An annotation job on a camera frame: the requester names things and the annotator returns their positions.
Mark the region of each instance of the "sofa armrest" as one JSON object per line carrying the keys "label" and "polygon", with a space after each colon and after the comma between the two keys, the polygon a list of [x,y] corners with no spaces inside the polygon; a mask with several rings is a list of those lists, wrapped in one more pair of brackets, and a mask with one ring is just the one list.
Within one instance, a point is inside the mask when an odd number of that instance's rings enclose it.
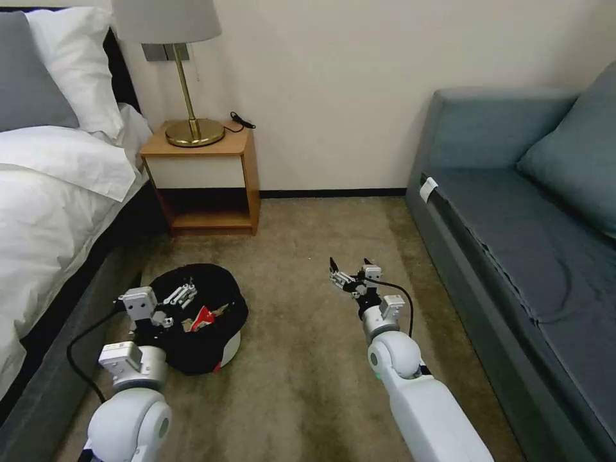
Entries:
{"label": "sofa armrest", "polygon": [[428,167],[510,167],[558,126],[577,97],[557,89],[438,90],[412,176]]}

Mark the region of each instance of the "gray sofa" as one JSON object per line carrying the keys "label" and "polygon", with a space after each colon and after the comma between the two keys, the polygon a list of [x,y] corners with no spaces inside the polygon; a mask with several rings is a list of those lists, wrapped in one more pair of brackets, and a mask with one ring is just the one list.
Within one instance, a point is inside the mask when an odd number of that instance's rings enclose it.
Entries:
{"label": "gray sofa", "polygon": [[616,241],[515,168],[577,97],[438,91],[406,196],[529,461],[616,461]]}

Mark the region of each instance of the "gray lamp shade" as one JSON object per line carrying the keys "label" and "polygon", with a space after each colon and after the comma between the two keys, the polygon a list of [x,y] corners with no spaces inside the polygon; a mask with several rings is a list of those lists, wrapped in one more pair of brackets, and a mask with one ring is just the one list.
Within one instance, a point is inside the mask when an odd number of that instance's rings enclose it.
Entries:
{"label": "gray lamp shade", "polygon": [[121,40],[145,44],[202,42],[221,34],[213,0],[112,0]]}

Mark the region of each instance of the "table lamp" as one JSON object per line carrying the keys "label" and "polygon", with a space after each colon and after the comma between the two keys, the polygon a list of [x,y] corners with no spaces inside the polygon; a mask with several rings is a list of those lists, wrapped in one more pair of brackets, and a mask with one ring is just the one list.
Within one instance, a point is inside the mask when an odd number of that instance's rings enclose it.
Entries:
{"label": "table lamp", "polygon": [[177,45],[221,34],[213,0],[112,0],[119,39],[141,44],[173,44],[188,120],[167,128],[167,141],[186,148],[205,146],[225,136],[218,122],[196,119]]}

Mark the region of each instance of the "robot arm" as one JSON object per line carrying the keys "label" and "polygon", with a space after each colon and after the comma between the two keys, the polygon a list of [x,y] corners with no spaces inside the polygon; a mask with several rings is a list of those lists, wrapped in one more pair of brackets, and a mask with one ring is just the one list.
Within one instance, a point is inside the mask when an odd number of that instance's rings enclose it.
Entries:
{"label": "robot arm", "polygon": [[[179,287],[162,305],[184,308],[194,298],[194,286]],[[173,325],[151,287],[131,289],[121,296],[133,328],[155,339]],[[167,373],[166,355],[155,346],[125,341],[105,345],[98,362],[113,376],[115,395],[102,403],[88,426],[84,450],[103,462],[154,462],[171,425],[171,408],[161,394]]]}
{"label": "robot arm", "polygon": [[368,342],[368,362],[389,394],[391,413],[416,462],[493,462],[485,444],[449,389],[423,365],[419,346],[399,331],[399,296],[378,295],[381,269],[370,264],[357,276],[330,260],[330,279],[351,293]]}

